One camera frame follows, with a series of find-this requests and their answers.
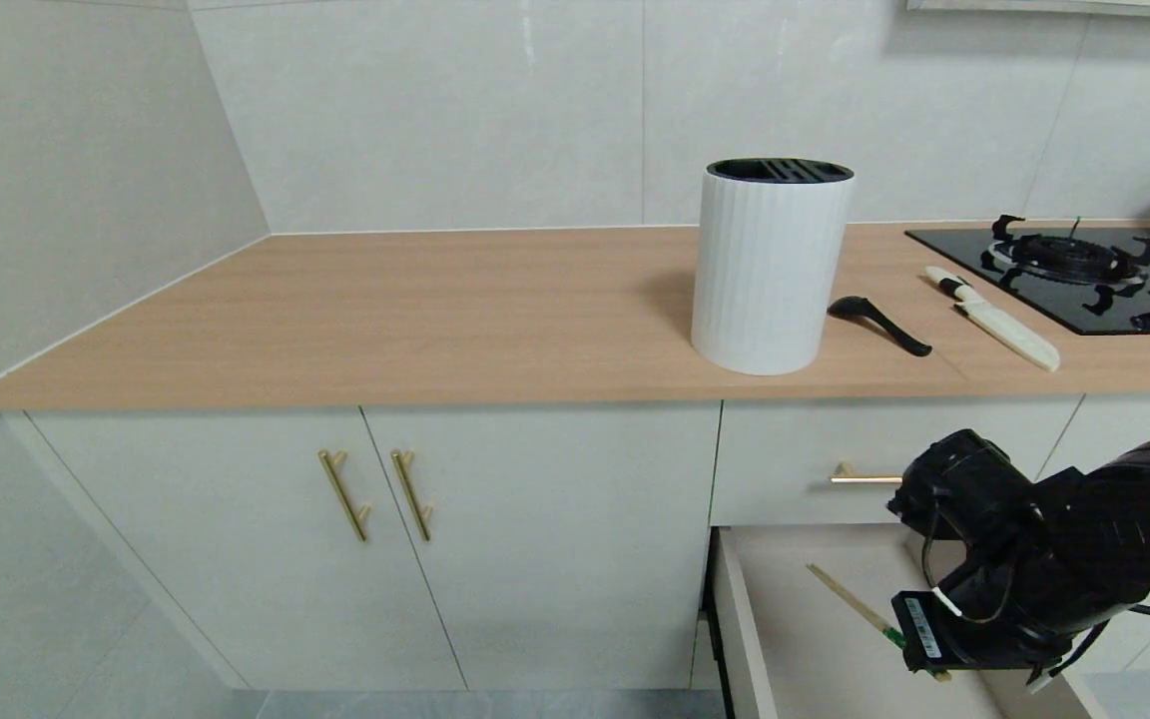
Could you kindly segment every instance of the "barcode label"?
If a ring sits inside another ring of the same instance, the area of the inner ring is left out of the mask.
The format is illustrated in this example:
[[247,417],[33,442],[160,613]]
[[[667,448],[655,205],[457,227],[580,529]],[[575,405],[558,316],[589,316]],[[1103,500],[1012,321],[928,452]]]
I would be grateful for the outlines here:
[[926,619],[926,611],[921,610],[921,602],[914,601],[911,596],[904,597],[907,605],[907,613],[912,615],[912,625],[917,627],[917,636],[921,637],[921,645],[926,648],[926,656],[930,659],[942,659],[940,642],[935,641],[935,634],[930,632],[929,619]]

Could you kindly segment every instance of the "open drawer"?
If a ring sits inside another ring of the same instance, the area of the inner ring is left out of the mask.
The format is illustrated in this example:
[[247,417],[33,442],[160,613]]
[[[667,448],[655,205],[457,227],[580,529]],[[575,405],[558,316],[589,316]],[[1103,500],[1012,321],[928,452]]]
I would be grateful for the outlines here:
[[913,674],[806,568],[820,565],[895,624],[889,597],[926,586],[910,535],[900,525],[715,529],[708,617],[734,719],[1109,719],[1074,674],[1036,695],[1021,670],[953,672],[949,682]]

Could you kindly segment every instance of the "cabinet door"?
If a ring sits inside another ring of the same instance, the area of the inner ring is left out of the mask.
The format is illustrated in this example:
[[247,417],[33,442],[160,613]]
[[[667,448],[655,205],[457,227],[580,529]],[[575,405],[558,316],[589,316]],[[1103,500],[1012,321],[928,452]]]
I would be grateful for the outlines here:
[[961,428],[1004,450],[1036,480],[1080,396],[727,401],[713,488],[713,525],[895,522],[894,483],[834,483],[836,465],[904,473]]
[[[462,690],[355,406],[37,413],[78,482],[254,688]],[[370,504],[358,541],[319,450]]]
[[[1089,396],[1055,446],[1045,474],[1067,467],[1090,473],[1147,441],[1150,441],[1150,396]],[[1149,642],[1150,617],[1119,614],[1078,661],[1078,668],[1081,672],[1121,672],[1127,666],[1136,670],[1138,665],[1133,660]]]
[[685,688],[718,404],[366,415],[470,690]]

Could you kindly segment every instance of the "white knife block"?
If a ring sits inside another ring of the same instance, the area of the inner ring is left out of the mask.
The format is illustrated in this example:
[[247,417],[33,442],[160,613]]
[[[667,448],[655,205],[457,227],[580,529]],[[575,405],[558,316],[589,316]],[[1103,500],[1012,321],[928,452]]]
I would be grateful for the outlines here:
[[853,186],[831,162],[708,165],[690,327],[699,354],[745,375],[813,362]]

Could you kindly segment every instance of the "floor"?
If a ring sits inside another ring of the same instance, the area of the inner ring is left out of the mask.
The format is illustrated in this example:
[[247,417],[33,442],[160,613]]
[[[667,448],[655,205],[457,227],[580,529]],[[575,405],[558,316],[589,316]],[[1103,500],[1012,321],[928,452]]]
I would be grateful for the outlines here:
[[244,719],[724,719],[715,691],[245,694]]

